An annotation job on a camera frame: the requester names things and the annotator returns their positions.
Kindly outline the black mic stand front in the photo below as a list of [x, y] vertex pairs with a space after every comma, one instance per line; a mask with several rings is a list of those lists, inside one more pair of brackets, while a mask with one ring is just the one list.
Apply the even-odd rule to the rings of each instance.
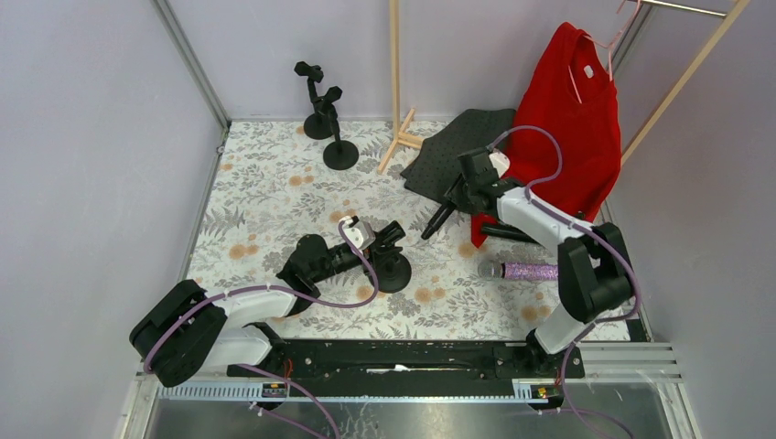
[[401, 246], [371, 246], [368, 261], [377, 277], [378, 291], [394, 294], [403, 291], [412, 280], [412, 266]]

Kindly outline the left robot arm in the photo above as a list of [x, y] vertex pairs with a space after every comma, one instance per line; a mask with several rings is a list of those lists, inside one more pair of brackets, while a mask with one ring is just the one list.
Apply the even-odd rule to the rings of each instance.
[[409, 284], [412, 268], [398, 244], [405, 236], [399, 222], [373, 230], [346, 216], [338, 230], [343, 242], [333, 247], [317, 234], [301, 237], [281, 271], [262, 284], [209, 293], [192, 279], [177, 283], [129, 335], [144, 371], [171, 388], [203, 369], [259, 366], [282, 343], [267, 320], [299, 315], [313, 304], [336, 307], [321, 299], [318, 284], [341, 273], [360, 269], [372, 286], [350, 308]]

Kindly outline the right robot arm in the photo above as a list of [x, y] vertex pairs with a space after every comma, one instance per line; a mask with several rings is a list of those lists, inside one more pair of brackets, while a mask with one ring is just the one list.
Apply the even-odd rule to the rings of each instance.
[[451, 198], [473, 213], [488, 213], [527, 234], [557, 261], [559, 306], [529, 336], [554, 355], [582, 338], [603, 313], [640, 290], [620, 229], [574, 218], [534, 194], [530, 184], [503, 177], [506, 157], [482, 147], [458, 157], [460, 175]]

